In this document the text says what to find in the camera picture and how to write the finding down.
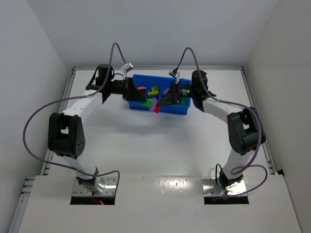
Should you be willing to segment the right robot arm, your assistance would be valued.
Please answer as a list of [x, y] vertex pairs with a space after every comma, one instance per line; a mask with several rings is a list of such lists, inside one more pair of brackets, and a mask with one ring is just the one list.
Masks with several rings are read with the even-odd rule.
[[219, 100], [207, 85], [207, 73], [196, 70], [191, 84], [181, 86], [173, 81], [168, 92], [157, 103], [159, 107], [177, 105], [182, 99], [192, 99], [194, 106], [203, 113], [215, 116], [227, 124], [231, 152], [226, 164], [218, 171], [216, 184], [226, 189], [243, 178], [243, 172], [254, 166], [259, 148], [265, 142], [257, 111], [243, 104]]

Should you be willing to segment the long lego brick row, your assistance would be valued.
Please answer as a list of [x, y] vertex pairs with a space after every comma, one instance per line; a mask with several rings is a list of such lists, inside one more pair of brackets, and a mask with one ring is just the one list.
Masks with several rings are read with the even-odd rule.
[[149, 108], [150, 112], [155, 112], [156, 114], [160, 112], [160, 106], [156, 98], [147, 99], [142, 106]]

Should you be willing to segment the lime long lego brick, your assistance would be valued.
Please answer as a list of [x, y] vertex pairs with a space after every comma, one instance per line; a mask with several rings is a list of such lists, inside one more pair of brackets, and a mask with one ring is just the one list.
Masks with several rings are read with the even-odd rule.
[[149, 98], [157, 98], [159, 96], [160, 88], [158, 85], [152, 86], [151, 90], [148, 92]]

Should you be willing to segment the red lime lego stack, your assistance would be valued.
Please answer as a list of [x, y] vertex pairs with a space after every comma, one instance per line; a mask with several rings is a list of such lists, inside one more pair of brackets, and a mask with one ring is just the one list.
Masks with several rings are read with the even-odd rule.
[[146, 93], [146, 87], [145, 86], [140, 86], [140, 85], [136, 85], [136, 89], [142, 94], [145, 95]]

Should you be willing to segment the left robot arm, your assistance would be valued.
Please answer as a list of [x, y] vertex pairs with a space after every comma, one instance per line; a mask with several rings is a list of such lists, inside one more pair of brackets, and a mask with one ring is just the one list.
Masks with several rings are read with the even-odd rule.
[[48, 149], [75, 170], [78, 184], [92, 194], [103, 193], [104, 184], [100, 181], [98, 169], [83, 153], [86, 147], [83, 122], [112, 94], [121, 95], [126, 101], [146, 102], [133, 79], [126, 76], [132, 69], [133, 65], [126, 63], [121, 67], [123, 79], [115, 80], [111, 66], [99, 65], [83, 96], [66, 110], [53, 113], [49, 118]]

